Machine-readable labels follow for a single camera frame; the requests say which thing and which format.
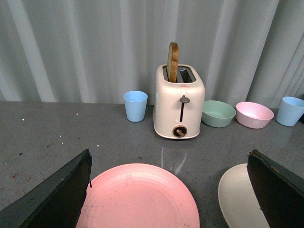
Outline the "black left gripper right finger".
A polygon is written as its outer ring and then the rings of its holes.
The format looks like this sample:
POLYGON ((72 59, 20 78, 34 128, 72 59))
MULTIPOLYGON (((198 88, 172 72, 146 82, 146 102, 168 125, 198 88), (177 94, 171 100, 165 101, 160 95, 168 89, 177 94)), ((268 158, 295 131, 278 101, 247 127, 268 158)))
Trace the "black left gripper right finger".
POLYGON ((271 228, 304 226, 304 179, 258 150, 248 157, 247 172, 271 228))

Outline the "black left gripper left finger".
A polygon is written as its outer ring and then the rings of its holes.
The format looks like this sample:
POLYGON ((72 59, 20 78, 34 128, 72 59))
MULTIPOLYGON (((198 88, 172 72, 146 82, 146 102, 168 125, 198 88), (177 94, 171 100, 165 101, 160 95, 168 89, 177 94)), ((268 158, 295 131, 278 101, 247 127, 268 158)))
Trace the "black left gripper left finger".
POLYGON ((0 212, 2 228, 74 228, 90 182, 92 157, 84 150, 0 212))

